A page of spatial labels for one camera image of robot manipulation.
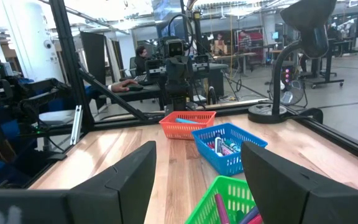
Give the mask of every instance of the gray floor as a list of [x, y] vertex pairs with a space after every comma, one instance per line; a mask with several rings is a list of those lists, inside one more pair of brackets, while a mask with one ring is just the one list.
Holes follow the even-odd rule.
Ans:
[[[332, 72], [338, 73], [338, 77], [332, 76], [332, 79], [345, 79], [344, 86], [340, 87], [338, 83], [332, 83], [318, 86], [313, 90], [310, 85], [307, 85], [308, 108], [321, 108], [324, 112], [325, 125], [358, 139], [358, 54], [334, 58]], [[267, 90], [269, 86], [264, 85], [264, 83], [269, 82], [270, 79], [270, 67], [256, 67], [252, 73], [248, 70], [247, 77], [242, 77], [242, 83], [253, 91], [242, 88], [237, 93], [237, 97], [241, 100], [254, 100], [263, 98], [258, 93], [268, 96]], [[227, 80], [224, 81], [224, 90], [226, 95], [234, 96]], [[145, 112], [159, 110], [158, 102], [152, 103], [152, 100], [144, 100], [143, 103], [139, 101], [130, 102], [130, 104]], [[94, 113], [95, 120], [114, 114], [127, 113], [127, 111], [118, 105], [111, 105], [109, 100], [108, 106], [99, 113], [96, 110], [94, 102], [91, 103], [91, 110]], [[62, 148], [68, 146], [68, 136], [56, 136], [52, 140], [56, 143], [60, 142], [59, 145]]]

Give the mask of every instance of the blue plastic basket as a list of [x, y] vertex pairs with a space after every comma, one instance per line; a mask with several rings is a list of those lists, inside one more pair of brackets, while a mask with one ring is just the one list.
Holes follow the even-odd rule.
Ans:
[[209, 128], [193, 131], [198, 152], [219, 172], [220, 175], [232, 176], [242, 172], [241, 154], [236, 152], [219, 157], [208, 144], [214, 144], [216, 133], [221, 134], [223, 140], [230, 140], [241, 147], [242, 142], [250, 141], [260, 147], [266, 147], [267, 142], [231, 124], [220, 124]]

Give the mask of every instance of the orange plastic basket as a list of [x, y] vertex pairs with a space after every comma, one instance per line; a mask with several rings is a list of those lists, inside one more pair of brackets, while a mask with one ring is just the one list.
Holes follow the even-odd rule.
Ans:
[[[174, 111], [160, 121], [162, 129], [169, 139], [192, 140], [192, 131], [214, 125], [215, 111]], [[195, 121], [198, 124], [177, 123], [177, 118]]]

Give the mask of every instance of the mouse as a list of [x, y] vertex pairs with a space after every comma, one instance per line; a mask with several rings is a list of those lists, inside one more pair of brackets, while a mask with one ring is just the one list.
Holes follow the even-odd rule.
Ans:
[[129, 91], [141, 91], [143, 90], [143, 86], [139, 84], [129, 84], [126, 87], [129, 88]]

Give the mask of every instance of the hand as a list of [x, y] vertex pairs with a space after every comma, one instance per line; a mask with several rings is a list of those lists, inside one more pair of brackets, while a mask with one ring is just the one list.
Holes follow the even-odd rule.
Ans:
[[118, 84], [112, 85], [111, 86], [111, 91], [113, 93], [120, 93], [120, 92], [124, 92], [124, 91], [129, 91], [129, 88], [126, 87], [129, 84], [137, 84], [137, 82], [135, 80], [125, 80], [125, 81], [120, 82]]

